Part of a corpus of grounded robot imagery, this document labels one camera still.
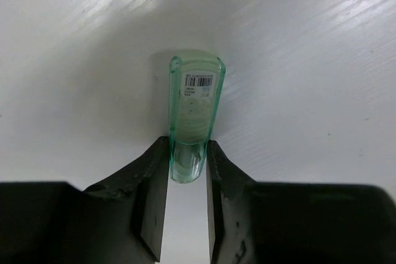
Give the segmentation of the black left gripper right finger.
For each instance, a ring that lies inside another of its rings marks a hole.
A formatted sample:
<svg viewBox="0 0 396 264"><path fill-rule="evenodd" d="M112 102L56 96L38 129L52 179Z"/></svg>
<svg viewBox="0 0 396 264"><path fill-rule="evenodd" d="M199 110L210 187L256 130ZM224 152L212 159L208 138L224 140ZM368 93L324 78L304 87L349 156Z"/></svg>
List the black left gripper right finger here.
<svg viewBox="0 0 396 264"><path fill-rule="evenodd" d="M363 184L260 182L207 145L212 263L394 263L395 202Z"/></svg>

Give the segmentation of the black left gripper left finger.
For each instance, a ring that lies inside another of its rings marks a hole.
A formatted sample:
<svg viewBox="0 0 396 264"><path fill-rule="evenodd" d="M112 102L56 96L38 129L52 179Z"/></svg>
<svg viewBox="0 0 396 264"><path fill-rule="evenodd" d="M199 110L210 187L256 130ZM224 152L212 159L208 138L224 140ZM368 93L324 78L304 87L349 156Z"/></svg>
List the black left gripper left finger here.
<svg viewBox="0 0 396 264"><path fill-rule="evenodd" d="M160 137L85 190L67 182L3 182L1 262L159 262L169 157L169 140Z"/></svg>

